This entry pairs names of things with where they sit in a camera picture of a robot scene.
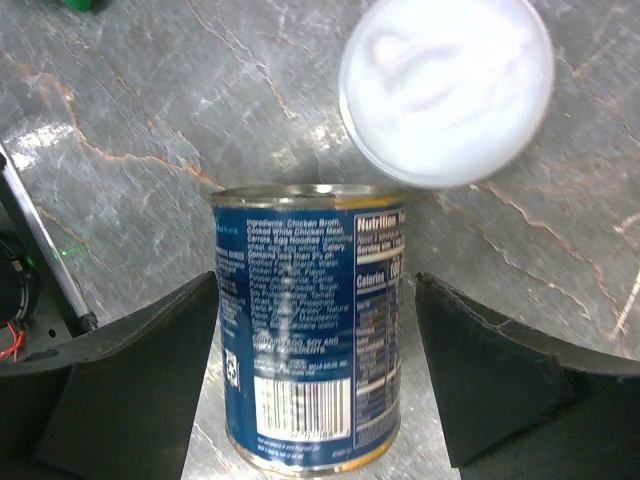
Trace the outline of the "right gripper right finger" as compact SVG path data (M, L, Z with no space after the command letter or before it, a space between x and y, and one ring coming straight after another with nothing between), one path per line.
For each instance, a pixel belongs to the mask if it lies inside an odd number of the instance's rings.
M639 364L528 327L437 277L415 304L451 465L464 479L635 479Z

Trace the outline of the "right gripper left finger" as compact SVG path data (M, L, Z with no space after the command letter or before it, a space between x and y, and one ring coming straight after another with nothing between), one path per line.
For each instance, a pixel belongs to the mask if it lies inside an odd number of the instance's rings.
M5 479L181 477L218 309L207 272L1 367Z

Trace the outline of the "blue soup can front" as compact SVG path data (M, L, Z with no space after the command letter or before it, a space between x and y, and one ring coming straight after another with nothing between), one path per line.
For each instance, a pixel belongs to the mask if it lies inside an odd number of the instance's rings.
M226 433L259 469L321 477L392 445L405 201L368 185L212 195Z

